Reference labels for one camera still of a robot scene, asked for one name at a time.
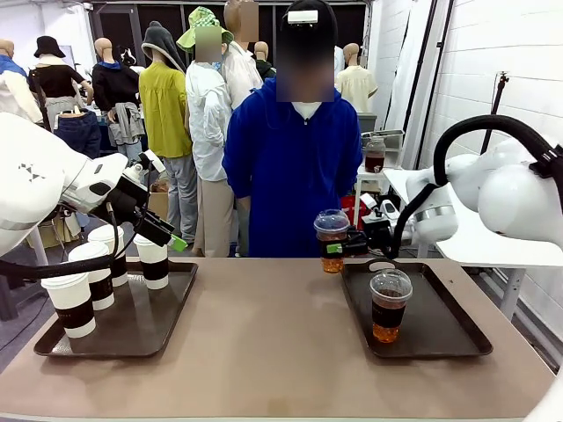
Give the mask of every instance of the white paper cup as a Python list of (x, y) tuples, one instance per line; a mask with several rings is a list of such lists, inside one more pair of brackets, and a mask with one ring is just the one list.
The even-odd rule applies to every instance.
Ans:
[[(117, 252), (123, 250), (123, 229), (118, 226), (117, 236), (119, 241), (117, 243)], [(113, 233), (113, 226), (107, 224), (102, 227), (98, 227), (92, 230), (90, 235), (88, 235), (89, 242), (101, 242), (106, 244), (109, 253), (113, 253), (113, 246), (115, 245), (115, 234)], [(127, 283), (127, 267), (125, 260), (125, 253), (123, 253), (118, 259), (116, 259), (111, 266), (112, 271), (112, 283), (114, 287), (122, 286)]]
[[(107, 246), (101, 242), (88, 242), (74, 248), (69, 254), (69, 261), (103, 257), (108, 254)], [(112, 286), (112, 272), (109, 268), (91, 271), (88, 274), (91, 303), (94, 310), (109, 308), (115, 302)]]
[(69, 338), (81, 338), (96, 328), (88, 273), (63, 275), (41, 281)]
[(158, 246), (149, 239), (136, 235), (133, 243), (139, 251), (147, 288), (158, 290), (168, 285), (168, 248)]

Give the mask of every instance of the black serving tray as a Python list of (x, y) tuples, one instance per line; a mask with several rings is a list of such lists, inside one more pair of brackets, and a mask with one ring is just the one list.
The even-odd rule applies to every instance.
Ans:
[[(374, 264), (379, 265), (372, 271), (370, 267)], [(409, 276), (413, 296), (406, 305), (398, 339), (384, 344), (373, 337), (369, 281), (377, 269), (389, 267), (389, 264)], [(426, 264), (379, 258), (362, 264), (346, 264), (342, 278), (368, 347), (380, 358), (458, 358), (493, 351), (485, 334)]]
[(82, 359), (148, 358), (168, 344), (194, 284), (197, 265), (169, 261), (169, 285), (149, 290), (141, 263), (128, 262), (129, 280), (114, 287), (115, 303), (94, 312), (96, 329), (68, 338), (57, 319), (35, 344), (41, 356)]

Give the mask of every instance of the clear plastic cup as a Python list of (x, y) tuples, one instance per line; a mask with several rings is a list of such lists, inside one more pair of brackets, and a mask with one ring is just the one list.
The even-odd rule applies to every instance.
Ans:
[(406, 303), (413, 295), (408, 275), (397, 269), (375, 273), (369, 282), (373, 336), (382, 343), (392, 343), (398, 337)]
[(146, 237), (136, 235), (133, 239), (139, 251), (143, 275), (147, 288), (158, 290), (168, 285), (168, 248), (158, 246)]
[(41, 286), (47, 290), (69, 338), (81, 338), (94, 331), (96, 321), (91, 305), (88, 273), (43, 279)]
[[(117, 252), (123, 250), (123, 229), (118, 226), (117, 228)], [(113, 226), (111, 224), (106, 224), (105, 226), (98, 227), (90, 232), (88, 235), (89, 242), (101, 242), (106, 244), (109, 253), (113, 253), (113, 248), (115, 245), (115, 234), (113, 233)], [(122, 286), (127, 283), (127, 264), (125, 259), (125, 253), (123, 253), (119, 258), (117, 258), (110, 267), (112, 271), (112, 284), (114, 287)]]
[(317, 231), (317, 239), (321, 243), (320, 260), (323, 270), (325, 273), (339, 273), (344, 269), (344, 254), (342, 244), (338, 241), (346, 240), (350, 226), (348, 217), (341, 209), (327, 209), (317, 215), (313, 225)]
[[(77, 246), (69, 253), (69, 261), (84, 261), (107, 255), (107, 246), (101, 242), (88, 242)], [(115, 302), (113, 296), (112, 272), (109, 268), (88, 273), (91, 302), (94, 310), (109, 308)]]

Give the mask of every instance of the green bucket hat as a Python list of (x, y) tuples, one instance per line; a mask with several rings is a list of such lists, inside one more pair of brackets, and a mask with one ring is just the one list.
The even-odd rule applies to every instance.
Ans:
[[(176, 41), (178, 47), (184, 51), (191, 50), (195, 45), (195, 28), (203, 26), (220, 26), (219, 20), (215, 17), (215, 14), (207, 7), (202, 6), (196, 7), (195, 10), (190, 13), (187, 20), (190, 24), (190, 29), (188, 29), (184, 35), (179, 37)], [(235, 37), (226, 29), (221, 28), (221, 39), (223, 43), (230, 44)]]

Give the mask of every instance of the hat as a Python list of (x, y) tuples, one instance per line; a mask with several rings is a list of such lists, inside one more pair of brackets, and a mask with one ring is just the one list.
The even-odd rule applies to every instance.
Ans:
[(39, 57), (40, 55), (56, 55), (57, 57), (66, 57), (64, 53), (59, 48), (59, 43), (53, 37), (43, 35), (37, 39), (37, 51), (34, 56)]
[[(291, 11), (316, 11), (317, 22), (288, 22)], [(323, 0), (296, 0), (283, 15), (278, 36), (281, 54), (286, 59), (313, 62), (333, 57), (338, 26), (333, 8)]]
[[(189, 51), (195, 45), (195, 28), (202, 27), (202, 26), (219, 26), (219, 21), (215, 17), (215, 14), (208, 9), (207, 7), (198, 6), (195, 10), (190, 13), (188, 17), (188, 22), (190, 24), (190, 29), (188, 29), (184, 35), (179, 37), (179, 40), (176, 41), (178, 47), (180, 47), (184, 51)], [(221, 39), (222, 42), (225, 44), (230, 44), (235, 37), (232, 33), (227, 31), (224, 28), (221, 28)]]
[(160, 25), (160, 22), (153, 20), (150, 22), (147, 31), (144, 33), (144, 41), (141, 48), (147, 57), (152, 60), (152, 49), (155, 49), (166, 56), (170, 64), (186, 73), (186, 66), (179, 58), (178, 50), (174, 45), (174, 39), (170, 32)]

